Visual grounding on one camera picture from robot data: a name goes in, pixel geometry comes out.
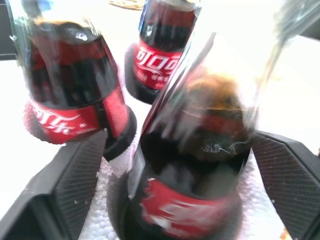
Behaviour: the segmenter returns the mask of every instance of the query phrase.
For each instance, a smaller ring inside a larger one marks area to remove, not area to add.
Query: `coca-cola label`
[[[51,109],[31,101],[33,112],[53,144],[63,144],[79,135],[99,129],[93,106],[79,109]]]
[[[115,90],[103,100],[106,115],[115,138],[124,132],[129,121],[127,106],[119,84]]]
[[[165,52],[152,48],[141,39],[135,49],[133,71],[146,86],[161,90],[176,68],[182,52]]]
[[[147,197],[140,202],[142,219],[158,225],[164,234],[178,239],[209,235],[226,222],[232,197],[202,200],[180,194],[156,178],[148,180]]]

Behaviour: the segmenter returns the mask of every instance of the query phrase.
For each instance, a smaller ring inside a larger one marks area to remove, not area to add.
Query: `white surface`
[[[137,33],[140,13],[117,7],[110,7],[106,11],[101,7],[96,14],[97,19],[100,18],[100,21],[105,23],[102,31],[120,66],[120,76],[123,75],[125,49],[132,42],[132,38],[128,36]],[[314,153],[320,147],[319,56],[320,43],[302,37],[294,40],[279,62],[279,72],[284,77],[281,81],[273,81],[270,84],[265,101],[261,105],[258,123],[259,129],[301,141]],[[2,157],[0,167],[1,218],[31,177],[51,161],[59,146],[40,142],[26,133],[22,125],[26,93],[23,76],[16,63],[0,62],[0,72],[3,81],[0,89],[0,126],[5,142],[1,153],[2,156],[9,156]],[[127,104],[134,108],[139,122],[138,129],[141,129],[149,109],[141,107],[141,102],[129,96],[126,90],[124,94]],[[102,162],[97,192],[90,206],[81,240],[116,238],[111,232],[106,214],[107,167],[106,163]],[[279,239],[283,225],[265,193],[257,164],[252,159],[241,178],[239,190],[245,200],[246,211],[238,240]]]

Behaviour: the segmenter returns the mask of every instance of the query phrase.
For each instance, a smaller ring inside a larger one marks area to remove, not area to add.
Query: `coca-cola bottle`
[[[239,203],[263,89],[287,39],[317,19],[307,0],[206,2],[144,122],[123,240],[235,239],[217,234]]]
[[[199,0],[148,0],[139,24],[129,92],[152,104],[168,81],[197,20]]]
[[[132,142],[135,115],[125,104],[117,64],[105,39],[77,5],[48,0],[10,5],[32,105],[26,109],[33,109],[46,140],[53,144],[107,130],[105,157],[110,160]],[[25,124],[32,129],[30,122]]]

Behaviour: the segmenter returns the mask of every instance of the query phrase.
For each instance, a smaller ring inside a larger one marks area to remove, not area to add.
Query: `red label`
[[[165,52],[149,47],[142,40],[135,48],[136,78],[146,86],[161,90],[173,73],[182,52]]]
[[[33,112],[53,144],[63,144],[100,128],[94,106],[79,109],[51,109],[31,101]]]
[[[142,199],[142,218],[162,227],[173,238],[202,238],[226,222],[233,209],[234,198],[201,200],[182,195],[155,178],[148,180]]]
[[[128,111],[119,84],[115,90],[103,100],[111,131],[115,138],[125,130],[128,123]]]

